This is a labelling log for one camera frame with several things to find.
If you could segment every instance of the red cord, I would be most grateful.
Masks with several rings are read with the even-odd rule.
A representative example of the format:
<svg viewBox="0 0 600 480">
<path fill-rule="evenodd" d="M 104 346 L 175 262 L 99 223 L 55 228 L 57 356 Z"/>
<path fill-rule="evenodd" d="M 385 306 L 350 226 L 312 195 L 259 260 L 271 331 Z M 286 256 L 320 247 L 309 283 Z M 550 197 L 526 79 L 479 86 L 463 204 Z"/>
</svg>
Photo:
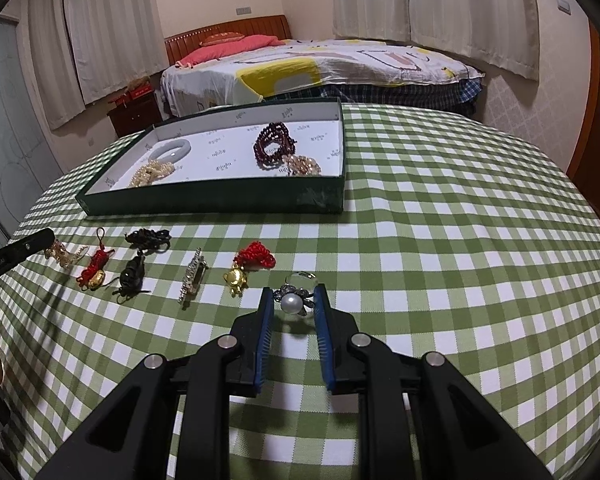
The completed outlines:
<svg viewBox="0 0 600 480">
<path fill-rule="evenodd" d="M 100 248 L 95 252 L 95 254 L 91 257 L 91 261 L 89 262 L 89 267 L 84 269 L 80 276 L 76 278 L 76 281 L 80 286 L 85 286 L 89 283 L 89 280 L 96 275 L 96 272 L 102 270 L 102 268 L 109 261 L 109 257 L 115 252 L 114 249 L 110 251 L 105 251 L 104 244 L 102 243 L 102 238 L 104 236 L 104 229 L 102 229 L 102 236 L 98 234 L 102 228 L 98 228 L 96 235 L 98 236 L 98 240 L 100 241 Z"/>
<path fill-rule="evenodd" d="M 260 242 L 252 242 L 249 247 L 238 252 L 234 262 L 240 266 L 261 266 L 266 269 L 273 269 L 276 266 L 273 254 Z"/>
</svg>

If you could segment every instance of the nightstand drawer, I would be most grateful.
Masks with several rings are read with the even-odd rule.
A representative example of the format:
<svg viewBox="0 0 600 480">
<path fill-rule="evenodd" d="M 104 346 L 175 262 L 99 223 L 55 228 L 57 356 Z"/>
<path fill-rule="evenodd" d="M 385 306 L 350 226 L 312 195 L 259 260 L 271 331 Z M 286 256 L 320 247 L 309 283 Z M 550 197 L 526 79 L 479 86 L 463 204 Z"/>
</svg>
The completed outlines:
<svg viewBox="0 0 600 480">
<path fill-rule="evenodd" d="M 119 137 L 140 132 L 152 124 L 162 122 L 154 92 L 120 105 L 107 115 Z"/>
</svg>

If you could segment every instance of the pink pillow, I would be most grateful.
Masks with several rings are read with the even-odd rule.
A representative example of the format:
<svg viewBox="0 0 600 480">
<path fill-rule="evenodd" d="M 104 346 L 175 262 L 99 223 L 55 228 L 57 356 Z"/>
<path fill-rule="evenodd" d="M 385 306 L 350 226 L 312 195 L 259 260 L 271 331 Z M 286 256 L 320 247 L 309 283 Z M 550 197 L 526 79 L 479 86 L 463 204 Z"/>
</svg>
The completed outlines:
<svg viewBox="0 0 600 480">
<path fill-rule="evenodd" d="M 282 46 L 284 41 L 280 41 L 275 36 L 263 36 L 256 34 L 247 36 L 240 41 L 232 41 L 231 43 L 221 43 L 213 46 L 203 46 L 194 50 L 188 56 L 183 57 L 176 63 L 178 68 L 191 68 L 197 64 L 211 61 L 212 59 L 222 59 L 223 57 L 233 56 L 241 52 L 249 52 L 258 50 L 265 46 Z"/>
<path fill-rule="evenodd" d="M 212 36 L 207 36 L 200 42 L 200 46 L 213 46 L 221 43 L 230 43 L 232 41 L 240 41 L 244 38 L 244 34 L 239 32 L 220 32 Z"/>
</svg>

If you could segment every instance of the green checkered tablecloth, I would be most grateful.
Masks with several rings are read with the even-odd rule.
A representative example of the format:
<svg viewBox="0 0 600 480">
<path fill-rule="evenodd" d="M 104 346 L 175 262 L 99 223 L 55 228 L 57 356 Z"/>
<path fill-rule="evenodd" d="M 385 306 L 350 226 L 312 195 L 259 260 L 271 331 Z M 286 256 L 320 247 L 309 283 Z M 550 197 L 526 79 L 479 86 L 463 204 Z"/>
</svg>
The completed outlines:
<svg viewBox="0 0 600 480">
<path fill-rule="evenodd" d="M 460 116 L 346 105 L 344 118 L 338 217 L 87 218 L 76 192 L 129 137 L 40 198 L 16 237 L 51 227 L 69 250 L 86 244 L 91 254 L 102 226 L 116 249 L 110 278 L 134 255 L 126 232 L 167 228 L 173 243 L 147 258 L 152 292 L 123 305 L 113 287 L 81 292 L 82 265 L 69 274 L 42 254 L 0 279 L 14 409 L 5 440 L 24 478 L 146 354 L 195 352 L 292 270 L 314 271 L 335 308 L 395 351 L 446 354 L 556 478 L 587 456 L 600 435 L 600 222 L 586 201 L 535 147 Z M 222 274 L 256 239 L 278 264 L 231 298 Z M 182 310 L 180 282 L 197 247 L 211 270 Z M 328 396 L 310 318 L 277 311 L 267 379 L 259 398 L 232 399 L 233 478 L 356 478 L 357 402 Z"/>
</svg>

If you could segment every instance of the wooden headboard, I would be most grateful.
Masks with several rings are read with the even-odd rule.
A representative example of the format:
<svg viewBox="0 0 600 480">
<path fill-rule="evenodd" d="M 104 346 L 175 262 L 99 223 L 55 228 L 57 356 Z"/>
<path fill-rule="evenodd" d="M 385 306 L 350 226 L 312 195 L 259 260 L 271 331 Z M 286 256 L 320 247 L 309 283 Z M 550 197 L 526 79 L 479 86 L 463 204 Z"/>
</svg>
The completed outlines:
<svg viewBox="0 0 600 480">
<path fill-rule="evenodd" d="M 279 40 L 291 40 L 289 23 L 284 14 L 264 16 L 262 18 L 246 18 L 234 22 L 219 23 L 208 27 L 196 28 L 188 32 L 176 34 L 164 40 L 164 46 L 169 56 L 169 64 L 174 65 L 187 54 L 200 47 L 200 41 L 218 32 L 240 32 L 245 36 L 265 34 L 276 36 Z"/>
</svg>

